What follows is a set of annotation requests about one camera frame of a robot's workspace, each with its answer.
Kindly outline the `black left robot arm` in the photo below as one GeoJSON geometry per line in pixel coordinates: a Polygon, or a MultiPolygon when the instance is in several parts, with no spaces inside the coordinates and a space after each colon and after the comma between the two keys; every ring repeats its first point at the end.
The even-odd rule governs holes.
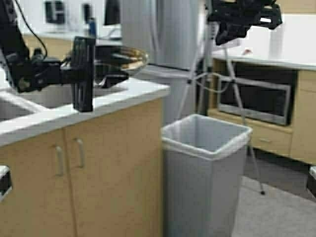
{"type": "Polygon", "coordinates": [[[30,55],[17,22],[17,1],[0,2],[0,66],[11,88],[18,93],[42,91],[52,85],[71,85],[73,108],[93,111],[96,40],[76,36],[69,56],[49,58],[39,48],[30,55]]]}

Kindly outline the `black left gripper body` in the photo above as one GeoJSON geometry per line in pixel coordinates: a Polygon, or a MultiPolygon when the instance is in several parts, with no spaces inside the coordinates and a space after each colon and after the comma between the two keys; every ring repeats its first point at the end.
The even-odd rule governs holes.
{"type": "Polygon", "coordinates": [[[28,48],[17,50],[17,91],[41,91],[54,84],[68,84],[67,64],[72,56],[68,53],[62,60],[48,57],[41,48],[30,56],[28,48]]]}

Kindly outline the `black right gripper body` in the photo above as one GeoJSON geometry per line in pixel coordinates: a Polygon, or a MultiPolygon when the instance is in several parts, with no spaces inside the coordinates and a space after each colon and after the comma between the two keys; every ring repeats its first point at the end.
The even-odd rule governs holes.
{"type": "Polygon", "coordinates": [[[212,0],[208,21],[218,24],[217,46],[245,38],[253,26],[275,30],[283,23],[275,0],[212,0]]]}

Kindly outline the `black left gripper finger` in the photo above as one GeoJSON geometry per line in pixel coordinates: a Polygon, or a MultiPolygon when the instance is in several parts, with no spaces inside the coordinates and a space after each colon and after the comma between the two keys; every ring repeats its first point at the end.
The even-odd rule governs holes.
{"type": "Polygon", "coordinates": [[[84,80],[71,84],[73,108],[79,112],[93,111],[93,82],[84,80]]]}
{"type": "Polygon", "coordinates": [[[92,74],[95,45],[95,38],[76,36],[71,53],[71,68],[92,74]]]}

